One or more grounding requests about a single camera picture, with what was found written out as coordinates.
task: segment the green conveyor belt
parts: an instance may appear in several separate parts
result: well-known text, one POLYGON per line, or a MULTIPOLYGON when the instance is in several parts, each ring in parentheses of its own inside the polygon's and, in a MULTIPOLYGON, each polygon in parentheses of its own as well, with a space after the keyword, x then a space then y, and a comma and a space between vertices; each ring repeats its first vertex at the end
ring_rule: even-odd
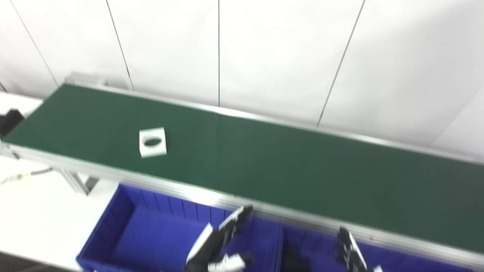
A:
POLYGON ((71 85, 4 141, 484 253, 481 165, 71 85))

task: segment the white floor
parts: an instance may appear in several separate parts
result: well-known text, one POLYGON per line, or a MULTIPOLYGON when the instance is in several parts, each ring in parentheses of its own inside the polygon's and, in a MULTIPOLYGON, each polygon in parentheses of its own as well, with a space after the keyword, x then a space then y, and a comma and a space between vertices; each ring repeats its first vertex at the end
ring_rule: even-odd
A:
MULTIPOLYGON (((32 112, 41 100, 0 93, 0 114, 16 107, 32 112)), ((0 156, 0 180, 47 168, 0 156)), ((99 180, 89 196, 76 194, 62 176, 49 172, 0 185, 0 251, 81 271, 76 255, 118 183, 99 180)))

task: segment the cable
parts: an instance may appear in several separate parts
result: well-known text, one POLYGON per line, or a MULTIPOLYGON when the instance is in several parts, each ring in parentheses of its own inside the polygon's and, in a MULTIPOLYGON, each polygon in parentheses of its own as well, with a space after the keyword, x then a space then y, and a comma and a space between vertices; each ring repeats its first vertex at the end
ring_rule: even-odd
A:
POLYGON ((4 183, 7 183, 7 182, 19 181, 19 180, 21 180, 21 179, 23 179, 25 177, 28 177, 28 176, 35 176, 35 175, 45 174, 45 173, 48 173, 48 172, 50 172, 52 170, 53 170, 53 168, 52 167, 49 167, 49 168, 43 169, 43 170, 32 171, 32 172, 21 173, 21 174, 9 176, 9 177, 5 178, 4 180, 0 181, 0 185, 2 185, 4 183))

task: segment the blue bin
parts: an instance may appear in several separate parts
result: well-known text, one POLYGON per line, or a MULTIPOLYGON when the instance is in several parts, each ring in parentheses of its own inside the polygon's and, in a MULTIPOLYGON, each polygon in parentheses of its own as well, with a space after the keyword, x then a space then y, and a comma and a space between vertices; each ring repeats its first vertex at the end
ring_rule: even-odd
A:
MULTIPOLYGON (((347 272, 334 259, 336 235, 284 226, 285 242, 295 245, 302 259, 309 260, 312 272, 347 272)), ((471 270, 381 247, 358 243, 368 269, 381 265, 384 272, 471 272, 471 270)))
MULTIPOLYGON (((210 222, 231 211, 120 185, 77 256, 87 271, 180 272, 193 243, 210 222)), ((246 272, 279 272, 282 226, 250 216, 223 253, 250 251, 246 272)))

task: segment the white wall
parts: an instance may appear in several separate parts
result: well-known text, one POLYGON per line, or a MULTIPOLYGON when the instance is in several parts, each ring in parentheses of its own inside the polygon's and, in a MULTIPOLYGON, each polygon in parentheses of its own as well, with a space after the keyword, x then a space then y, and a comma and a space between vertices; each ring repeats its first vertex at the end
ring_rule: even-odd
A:
POLYGON ((0 0, 0 82, 46 97, 93 73, 482 157, 484 1, 366 0, 342 60, 362 2, 0 0))

